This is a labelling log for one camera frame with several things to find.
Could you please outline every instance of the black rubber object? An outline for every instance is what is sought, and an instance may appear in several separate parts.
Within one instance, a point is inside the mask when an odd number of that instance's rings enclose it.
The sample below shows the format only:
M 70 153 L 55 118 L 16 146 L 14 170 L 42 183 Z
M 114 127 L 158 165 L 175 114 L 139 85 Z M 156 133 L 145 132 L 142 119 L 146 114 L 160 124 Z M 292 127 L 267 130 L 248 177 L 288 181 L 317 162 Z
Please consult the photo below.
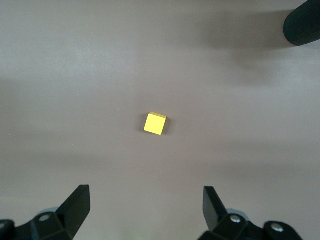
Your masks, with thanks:
M 320 39 L 320 0 L 308 0 L 291 12 L 283 25 L 285 38 L 296 46 Z

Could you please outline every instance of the bolt head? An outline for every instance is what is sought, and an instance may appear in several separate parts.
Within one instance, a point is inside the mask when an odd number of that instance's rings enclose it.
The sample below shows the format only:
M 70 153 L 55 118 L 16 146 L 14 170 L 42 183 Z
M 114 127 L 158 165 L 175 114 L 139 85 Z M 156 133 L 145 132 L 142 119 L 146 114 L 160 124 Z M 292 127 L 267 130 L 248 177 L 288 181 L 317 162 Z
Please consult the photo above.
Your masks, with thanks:
M 46 214 L 46 215 L 41 216 L 39 218 L 39 221 L 44 222 L 44 221 L 47 221 L 49 218 L 50 218 L 50 215 Z
M 278 233 L 282 233 L 284 231 L 284 228 L 278 223 L 272 223 L 271 228 Z
M 240 219 L 240 217 L 238 217 L 237 215 L 232 215 L 232 216 L 230 217 L 230 219 L 231 219 L 231 221 L 234 222 L 235 224 L 241 223 L 241 219 Z

